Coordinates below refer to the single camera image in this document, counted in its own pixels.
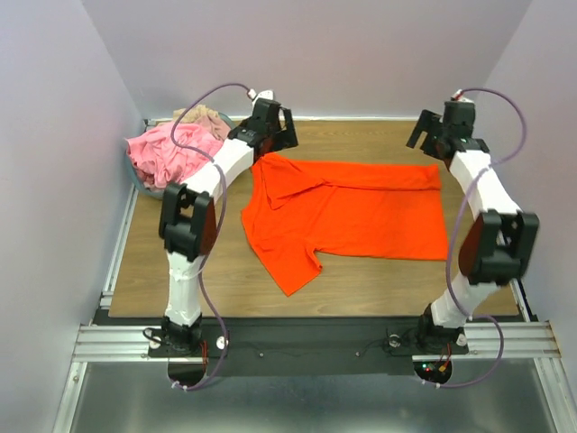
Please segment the orange t shirt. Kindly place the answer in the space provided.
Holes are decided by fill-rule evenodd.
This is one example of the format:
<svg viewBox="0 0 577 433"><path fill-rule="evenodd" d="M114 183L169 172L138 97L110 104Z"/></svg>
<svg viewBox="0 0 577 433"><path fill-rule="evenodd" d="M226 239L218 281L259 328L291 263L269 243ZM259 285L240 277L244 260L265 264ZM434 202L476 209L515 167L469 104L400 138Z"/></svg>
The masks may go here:
<svg viewBox="0 0 577 433"><path fill-rule="evenodd" d="M318 253L445 261L435 165L297 161L267 154L251 168L241 214L247 240L286 295L322 271Z"/></svg>

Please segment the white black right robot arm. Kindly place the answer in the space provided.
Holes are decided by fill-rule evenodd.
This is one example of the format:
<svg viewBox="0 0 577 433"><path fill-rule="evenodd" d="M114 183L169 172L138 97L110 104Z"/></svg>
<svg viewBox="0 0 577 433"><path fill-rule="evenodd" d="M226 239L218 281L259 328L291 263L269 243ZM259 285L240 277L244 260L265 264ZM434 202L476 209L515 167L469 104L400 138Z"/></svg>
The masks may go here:
<svg viewBox="0 0 577 433"><path fill-rule="evenodd" d="M475 309L526 273L539 228L538 216L523 211L502 185L489 147L473 135L475 119L475 104L457 94L445 101L442 114L423 111L408 139L413 148L422 138L421 151L445 163L463 190L461 208L473 216L462 245L449 243L458 272L445 275L443 295L418 321L415 341L426 352L466 344L463 327Z"/></svg>

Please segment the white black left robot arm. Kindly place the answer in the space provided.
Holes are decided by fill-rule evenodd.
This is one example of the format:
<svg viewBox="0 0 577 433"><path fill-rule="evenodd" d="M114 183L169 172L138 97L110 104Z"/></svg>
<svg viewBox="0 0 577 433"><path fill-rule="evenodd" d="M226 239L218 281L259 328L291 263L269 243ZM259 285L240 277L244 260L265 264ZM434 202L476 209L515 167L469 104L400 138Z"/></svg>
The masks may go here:
<svg viewBox="0 0 577 433"><path fill-rule="evenodd" d="M207 164L165 188L159 236L169 262L169 300L160 328L149 332L152 350L176 357L201 350L200 276L222 226L215 203L260 157L297 145L291 110L266 90L252 98L252 114L230 131Z"/></svg>

